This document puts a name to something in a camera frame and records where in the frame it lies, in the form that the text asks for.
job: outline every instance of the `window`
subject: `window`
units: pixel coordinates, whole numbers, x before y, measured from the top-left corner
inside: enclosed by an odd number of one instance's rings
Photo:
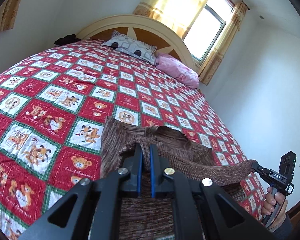
[[[200,63],[229,20],[233,6],[227,0],[208,0],[184,39],[192,56]]]

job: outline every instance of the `wall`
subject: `wall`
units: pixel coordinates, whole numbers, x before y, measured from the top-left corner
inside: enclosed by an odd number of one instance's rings
[[[47,33],[62,1],[21,0],[14,28],[0,33],[0,73],[47,49]]]
[[[131,14],[141,0],[65,0],[54,23],[48,44],[103,17]]]
[[[208,102],[211,102],[226,83],[229,75],[233,72],[237,63],[243,56],[245,47],[250,42],[250,39],[256,29],[256,20],[253,11],[247,11],[247,14],[242,21],[240,31],[236,33],[231,42],[225,57],[223,58],[219,68],[213,75],[208,86],[199,83],[199,88],[204,93]]]
[[[297,154],[291,208],[300,200],[300,39],[261,25],[250,40],[210,104],[260,165],[278,170],[282,155]]]

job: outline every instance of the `sweater sleeve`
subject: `sweater sleeve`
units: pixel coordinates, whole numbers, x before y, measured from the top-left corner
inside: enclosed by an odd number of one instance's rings
[[[292,231],[292,224],[289,216],[285,215],[283,223],[269,230],[277,240],[285,240]]]

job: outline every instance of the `yellow curtain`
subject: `yellow curtain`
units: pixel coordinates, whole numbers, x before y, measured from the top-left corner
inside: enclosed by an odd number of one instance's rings
[[[0,32],[13,28],[20,1],[5,0],[0,6]]]
[[[208,0],[143,0],[133,14],[147,16],[184,39]]]
[[[232,39],[237,31],[239,31],[240,24],[246,15],[247,6],[243,2],[237,3],[232,12],[231,20],[226,24],[221,32],[215,45],[209,52],[207,58],[204,60],[200,70],[198,71],[199,80],[208,85],[217,68],[219,67]]]

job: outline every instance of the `bedspread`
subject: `bedspread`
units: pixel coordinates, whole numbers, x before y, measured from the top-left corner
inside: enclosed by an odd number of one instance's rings
[[[246,160],[204,96],[148,63],[81,41],[33,55],[0,75],[0,228],[16,239],[81,178],[100,175],[107,115],[166,125],[213,149],[216,165]],[[262,187],[240,202],[261,219]]]

